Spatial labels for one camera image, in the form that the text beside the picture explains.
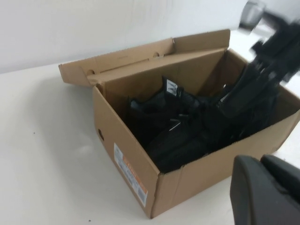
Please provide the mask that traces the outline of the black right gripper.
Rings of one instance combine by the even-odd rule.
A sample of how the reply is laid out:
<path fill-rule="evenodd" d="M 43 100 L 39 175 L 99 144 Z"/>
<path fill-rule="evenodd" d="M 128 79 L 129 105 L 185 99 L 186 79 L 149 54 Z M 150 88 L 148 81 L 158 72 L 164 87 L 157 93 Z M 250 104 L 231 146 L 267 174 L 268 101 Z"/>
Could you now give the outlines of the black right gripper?
<path fill-rule="evenodd" d="M 300 40 L 300 19 L 288 22 L 282 16 L 265 10 L 262 19 L 275 30 L 266 41 L 257 41 L 252 50 L 256 55 L 275 58 Z M 233 87 L 218 101 L 218 109 L 226 117 L 235 117 L 264 101 L 276 98 L 281 71 L 276 60 L 258 58 L 247 64 Z"/>

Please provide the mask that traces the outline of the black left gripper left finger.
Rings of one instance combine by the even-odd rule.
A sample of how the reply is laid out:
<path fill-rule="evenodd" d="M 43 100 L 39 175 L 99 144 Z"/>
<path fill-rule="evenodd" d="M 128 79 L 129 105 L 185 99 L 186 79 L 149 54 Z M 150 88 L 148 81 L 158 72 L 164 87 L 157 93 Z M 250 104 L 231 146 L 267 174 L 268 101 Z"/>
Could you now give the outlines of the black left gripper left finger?
<path fill-rule="evenodd" d="M 267 186 L 256 158 L 238 155 L 233 162 L 230 199 L 236 225 L 298 225 L 300 188 Z"/>

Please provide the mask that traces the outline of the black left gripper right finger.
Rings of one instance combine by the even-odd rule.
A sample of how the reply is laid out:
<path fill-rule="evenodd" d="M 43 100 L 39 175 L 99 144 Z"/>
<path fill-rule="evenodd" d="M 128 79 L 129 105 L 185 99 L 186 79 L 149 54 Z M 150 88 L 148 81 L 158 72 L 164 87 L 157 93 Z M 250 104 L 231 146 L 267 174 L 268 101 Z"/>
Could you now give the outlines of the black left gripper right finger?
<path fill-rule="evenodd" d="M 299 168 L 274 155 L 263 155 L 260 163 L 263 167 L 263 183 L 267 186 L 279 184 L 284 188 L 300 187 Z"/>

